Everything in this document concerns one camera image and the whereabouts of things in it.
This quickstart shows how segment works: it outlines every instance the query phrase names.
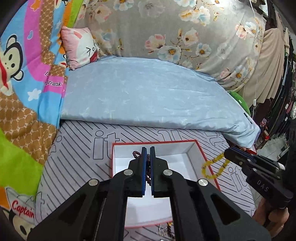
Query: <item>floral fabric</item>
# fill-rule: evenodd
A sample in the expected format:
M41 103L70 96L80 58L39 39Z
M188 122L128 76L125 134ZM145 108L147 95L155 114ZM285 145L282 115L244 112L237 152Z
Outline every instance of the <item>floral fabric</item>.
M75 27L88 27L106 55L173 62L238 91L257 65L265 23L236 0L84 0Z

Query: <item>silver screw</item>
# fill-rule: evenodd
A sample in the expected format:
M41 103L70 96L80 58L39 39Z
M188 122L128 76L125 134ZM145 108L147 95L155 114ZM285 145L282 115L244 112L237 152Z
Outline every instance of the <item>silver screw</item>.
M126 170L124 170L123 174L126 175L126 176L130 176L130 175L133 174L133 170L131 170L131 169L126 169Z
M201 186L204 186L204 187L205 187L206 185L208 185L208 183L209 183L209 182L208 182L206 179L199 179L199 180L198 180L198 184L201 185Z
M170 169L166 169L166 170L163 171L163 174L166 175L166 176L170 176L170 175L173 174L173 171L170 170Z
M90 186L98 185L98 180L97 179L91 179L91 180L89 180L89 185Z

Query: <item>pillow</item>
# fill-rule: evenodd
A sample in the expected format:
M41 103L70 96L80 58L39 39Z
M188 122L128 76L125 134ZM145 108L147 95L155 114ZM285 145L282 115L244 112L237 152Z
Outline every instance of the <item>pillow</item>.
M68 28L63 26L61 36L66 50L67 64L71 70L99 59L100 49L93 40L89 28Z

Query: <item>brown patterned fabric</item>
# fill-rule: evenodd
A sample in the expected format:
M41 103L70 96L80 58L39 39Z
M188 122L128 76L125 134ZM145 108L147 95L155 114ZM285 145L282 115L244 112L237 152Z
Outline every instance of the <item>brown patterned fabric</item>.
M24 107L17 95L0 92L0 128L6 138L44 165L56 136L55 126L37 120L37 113Z
M45 64L52 64L54 61L54 54L49 51L53 25L53 10L54 1L43 1L40 14L39 35L42 46L42 62Z
M65 76L65 68L61 67L59 65L53 64L51 66L49 75L51 76L61 76L64 77Z

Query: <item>box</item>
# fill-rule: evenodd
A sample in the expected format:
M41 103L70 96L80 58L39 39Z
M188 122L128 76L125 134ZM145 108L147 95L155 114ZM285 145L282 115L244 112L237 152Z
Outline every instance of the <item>box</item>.
M128 168L130 160L133 160L133 151L141 152L142 147L155 147L156 157L168 162L171 170L179 172L184 178L197 181L204 178L201 168L207 161L198 141L173 141L173 142L148 142L148 143L114 143L112 147L112 175ZM213 174L212 169L207 169L207 174ZM209 180L219 188L216 179ZM143 198L129 197L126 208L126 228L157 225L171 222L172 213L169 198L154 198L151 195L151 187L146 183L146 192Z

